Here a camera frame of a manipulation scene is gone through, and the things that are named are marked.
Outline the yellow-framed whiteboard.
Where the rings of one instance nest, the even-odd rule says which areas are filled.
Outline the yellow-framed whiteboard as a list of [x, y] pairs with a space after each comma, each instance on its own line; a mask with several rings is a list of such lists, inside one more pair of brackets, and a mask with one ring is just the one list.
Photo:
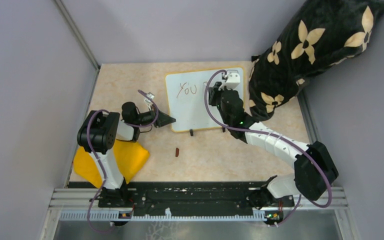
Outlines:
[[171, 124], [173, 132], [220, 127], [208, 115], [204, 101], [206, 84], [216, 71], [218, 69], [214, 68], [175, 72], [165, 76], [169, 115], [176, 119], [176, 122]]

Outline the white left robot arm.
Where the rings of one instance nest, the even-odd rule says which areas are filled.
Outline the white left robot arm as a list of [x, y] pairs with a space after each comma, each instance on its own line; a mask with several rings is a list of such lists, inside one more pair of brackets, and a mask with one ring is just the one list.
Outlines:
[[77, 134], [78, 150], [74, 156], [74, 172], [96, 188], [113, 190], [110, 200], [118, 207], [129, 203], [130, 193], [121, 188], [143, 168], [150, 152], [138, 139], [141, 128], [161, 128], [176, 119], [160, 111], [155, 104], [140, 112], [129, 101], [121, 113], [92, 110]]

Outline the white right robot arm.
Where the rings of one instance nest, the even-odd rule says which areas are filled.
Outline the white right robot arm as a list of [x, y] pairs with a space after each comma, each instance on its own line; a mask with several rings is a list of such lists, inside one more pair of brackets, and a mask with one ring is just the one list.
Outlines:
[[253, 119], [243, 107], [236, 90], [221, 88], [222, 83], [205, 88], [204, 104], [216, 107], [222, 121], [217, 124], [227, 129], [237, 140], [260, 147], [292, 167], [293, 173], [274, 176], [268, 180], [261, 199], [267, 206], [275, 206], [282, 197], [303, 195], [317, 201], [324, 193], [333, 198], [332, 183], [339, 172], [327, 147], [319, 142], [304, 143], [286, 137]]

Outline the yellow folded cloth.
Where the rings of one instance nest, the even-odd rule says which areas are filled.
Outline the yellow folded cloth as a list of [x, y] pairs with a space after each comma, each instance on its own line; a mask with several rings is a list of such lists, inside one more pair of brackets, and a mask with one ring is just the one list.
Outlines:
[[[150, 157], [150, 153], [138, 142], [117, 140], [112, 148], [115, 161], [125, 181], [129, 183], [143, 168]], [[80, 146], [73, 159], [74, 172], [90, 182], [94, 187], [102, 185], [102, 177], [92, 156]]]

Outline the black floral pillow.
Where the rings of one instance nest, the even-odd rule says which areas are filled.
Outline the black floral pillow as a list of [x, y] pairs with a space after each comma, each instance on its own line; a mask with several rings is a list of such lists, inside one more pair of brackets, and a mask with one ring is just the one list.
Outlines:
[[252, 56], [249, 108], [269, 120], [310, 80], [368, 47], [384, 0], [307, 0], [264, 53]]

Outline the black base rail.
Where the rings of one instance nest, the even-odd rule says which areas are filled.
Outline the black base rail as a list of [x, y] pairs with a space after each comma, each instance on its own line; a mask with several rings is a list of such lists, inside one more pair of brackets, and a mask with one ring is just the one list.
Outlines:
[[129, 222], [257, 221], [274, 224], [283, 210], [293, 208], [289, 195], [276, 199], [264, 181], [254, 182], [132, 182], [122, 194], [97, 191], [86, 182], [56, 189], [52, 209], [67, 221]]

